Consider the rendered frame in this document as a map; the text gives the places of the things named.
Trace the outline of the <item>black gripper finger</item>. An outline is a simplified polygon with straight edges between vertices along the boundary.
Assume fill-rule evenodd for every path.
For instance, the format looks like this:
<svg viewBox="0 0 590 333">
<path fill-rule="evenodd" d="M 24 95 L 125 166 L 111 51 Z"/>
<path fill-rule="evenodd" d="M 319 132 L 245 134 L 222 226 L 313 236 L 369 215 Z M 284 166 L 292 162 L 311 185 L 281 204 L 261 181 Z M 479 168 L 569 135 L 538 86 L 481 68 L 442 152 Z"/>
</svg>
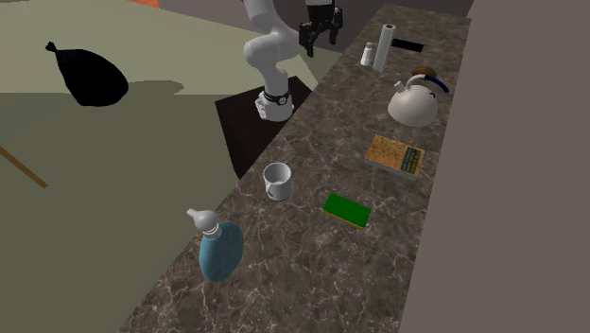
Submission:
<svg viewBox="0 0 590 333">
<path fill-rule="evenodd" d="M 314 57 L 314 43 L 318 38 L 318 25 L 313 22 L 299 24 L 299 45 L 309 58 Z"/>
<path fill-rule="evenodd" d="M 335 7 L 329 20 L 329 44 L 335 45 L 337 43 L 338 32 L 343 28 L 342 9 Z"/>
</svg>

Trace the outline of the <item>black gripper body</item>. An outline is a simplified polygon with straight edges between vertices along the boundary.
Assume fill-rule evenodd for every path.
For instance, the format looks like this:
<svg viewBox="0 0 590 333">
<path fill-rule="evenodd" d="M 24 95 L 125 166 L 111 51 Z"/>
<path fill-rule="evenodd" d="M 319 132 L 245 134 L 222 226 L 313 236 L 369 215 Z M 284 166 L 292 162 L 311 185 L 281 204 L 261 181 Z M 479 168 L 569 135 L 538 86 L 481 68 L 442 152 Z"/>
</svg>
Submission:
<svg viewBox="0 0 590 333">
<path fill-rule="evenodd" d="M 335 8 L 334 4 L 308 6 L 309 22 L 306 25 L 311 29 L 334 28 Z"/>
</svg>

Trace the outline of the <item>white paper towel roll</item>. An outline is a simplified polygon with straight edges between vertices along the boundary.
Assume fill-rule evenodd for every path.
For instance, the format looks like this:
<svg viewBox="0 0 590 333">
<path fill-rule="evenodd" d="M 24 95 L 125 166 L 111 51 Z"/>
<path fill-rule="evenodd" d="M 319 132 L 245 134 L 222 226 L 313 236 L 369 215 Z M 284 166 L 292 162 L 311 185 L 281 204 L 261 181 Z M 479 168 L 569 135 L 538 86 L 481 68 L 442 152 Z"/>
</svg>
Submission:
<svg viewBox="0 0 590 333">
<path fill-rule="evenodd" d="M 384 70 L 395 31 L 396 26 L 394 24 L 384 24 L 382 26 L 379 41 L 373 59 L 373 69 L 378 72 L 382 72 Z"/>
</svg>

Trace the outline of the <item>dark robot stand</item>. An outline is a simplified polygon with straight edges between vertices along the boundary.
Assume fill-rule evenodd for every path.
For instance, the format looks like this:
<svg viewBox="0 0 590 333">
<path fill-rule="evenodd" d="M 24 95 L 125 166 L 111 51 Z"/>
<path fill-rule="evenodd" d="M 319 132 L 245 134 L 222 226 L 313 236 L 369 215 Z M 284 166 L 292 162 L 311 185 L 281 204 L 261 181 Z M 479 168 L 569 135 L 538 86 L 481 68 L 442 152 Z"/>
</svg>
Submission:
<svg viewBox="0 0 590 333">
<path fill-rule="evenodd" d="M 287 123 L 262 119 L 254 101 L 263 87 L 215 102 L 234 173 L 241 179 Z"/>
</svg>

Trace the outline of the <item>brown book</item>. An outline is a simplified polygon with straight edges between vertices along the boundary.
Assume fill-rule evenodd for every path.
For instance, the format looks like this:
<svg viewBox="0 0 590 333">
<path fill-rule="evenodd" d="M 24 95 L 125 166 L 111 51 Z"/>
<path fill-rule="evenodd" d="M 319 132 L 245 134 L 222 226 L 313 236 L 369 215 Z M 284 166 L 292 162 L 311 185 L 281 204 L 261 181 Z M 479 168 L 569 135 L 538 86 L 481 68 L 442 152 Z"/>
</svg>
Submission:
<svg viewBox="0 0 590 333">
<path fill-rule="evenodd" d="M 416 179 L 420 174 L 424 157 L 423 149 L 376 134 L 368 147 L 364 162 Z"/>
</svg>

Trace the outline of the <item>white mug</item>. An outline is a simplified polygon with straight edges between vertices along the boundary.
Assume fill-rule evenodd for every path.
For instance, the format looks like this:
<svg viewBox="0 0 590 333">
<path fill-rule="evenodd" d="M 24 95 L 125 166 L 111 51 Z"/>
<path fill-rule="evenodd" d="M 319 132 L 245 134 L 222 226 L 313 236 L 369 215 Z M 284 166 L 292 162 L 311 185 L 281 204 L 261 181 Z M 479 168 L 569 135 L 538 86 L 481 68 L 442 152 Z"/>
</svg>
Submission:
<svg viewBox="0 0 590 333">
<path fill-rule="evenodd" d="M 271 163 L 263 170 L 265 191 L 276 202 L 286 200 L 291 194 L 291 168 L 284 163 Z"/>
</svg>

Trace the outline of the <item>green and yellow sponge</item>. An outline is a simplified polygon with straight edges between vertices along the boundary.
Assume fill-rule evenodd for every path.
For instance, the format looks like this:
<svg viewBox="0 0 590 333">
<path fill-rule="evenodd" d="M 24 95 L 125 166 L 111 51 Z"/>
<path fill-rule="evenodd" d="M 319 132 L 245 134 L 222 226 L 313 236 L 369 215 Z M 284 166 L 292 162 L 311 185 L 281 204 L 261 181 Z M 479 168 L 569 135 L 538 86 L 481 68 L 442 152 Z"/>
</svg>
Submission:
<svg viewBox="0 0 590 333">
<path fill-rule="evenodd" d="M 369 207 L 348 200 L 335 193 L 328 195 L 321 211 L 359 229 L 366 227 L 371 214 Z"/>
</svg>

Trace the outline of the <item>black garbage bag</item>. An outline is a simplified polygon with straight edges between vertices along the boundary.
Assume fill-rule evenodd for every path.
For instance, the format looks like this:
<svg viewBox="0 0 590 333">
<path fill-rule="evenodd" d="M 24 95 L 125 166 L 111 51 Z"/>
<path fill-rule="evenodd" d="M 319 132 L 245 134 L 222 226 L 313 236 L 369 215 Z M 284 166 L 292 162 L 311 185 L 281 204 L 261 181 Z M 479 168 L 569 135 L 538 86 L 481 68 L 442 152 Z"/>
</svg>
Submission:
<svg viewBox="0 0 590 333">
<path fill-rule="evenodd" d="M 129 91 L 124 74 L 104 57 L 86 49 L 58 49 L 53 42 L 44 48 L 55 55 L 64 84 L 79 105 L 111 106 Z"/>
</svg>

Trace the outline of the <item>blue soap bottle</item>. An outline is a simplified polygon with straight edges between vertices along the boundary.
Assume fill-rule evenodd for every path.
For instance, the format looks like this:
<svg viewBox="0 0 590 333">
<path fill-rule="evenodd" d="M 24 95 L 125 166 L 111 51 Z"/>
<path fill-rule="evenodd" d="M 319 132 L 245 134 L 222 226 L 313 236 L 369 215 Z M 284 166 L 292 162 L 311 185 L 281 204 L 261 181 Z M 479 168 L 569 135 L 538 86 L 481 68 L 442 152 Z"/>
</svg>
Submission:
<svg viewBox="0 0 590 333">
<path fill-rule="evenodd" d="M 244 236 L 239 226 L 221 222 L 214 211 L 188 209 L 195 227 L 202 233 L 199 263 L 202 275 L 210 282 L 227 279 L 237 268 L 244 251 Z"/>
</svg>

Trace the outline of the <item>brown wooden stick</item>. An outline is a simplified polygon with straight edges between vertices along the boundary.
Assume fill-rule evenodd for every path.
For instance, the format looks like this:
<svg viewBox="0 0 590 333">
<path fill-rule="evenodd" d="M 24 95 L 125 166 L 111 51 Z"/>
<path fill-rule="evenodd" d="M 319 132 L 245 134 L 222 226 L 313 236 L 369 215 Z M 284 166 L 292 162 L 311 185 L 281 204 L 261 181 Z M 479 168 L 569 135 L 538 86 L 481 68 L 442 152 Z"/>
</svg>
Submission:
<svg viewBox="0 0 590 333">
<path fill-rule="evenodd" d="M 25 166 L 22 162 L 20 162 L 2 146 L 0 146 L 0 155 L 3 156 L 11 164 L 13 164 L 17 169 L 22 171 L 30 180 L 39 185 L 41 188 L 48 187 L 48 184 L 42 178 L 40 178 L 36 173 L 34 173 L 31 169 Z"/>
</svg>

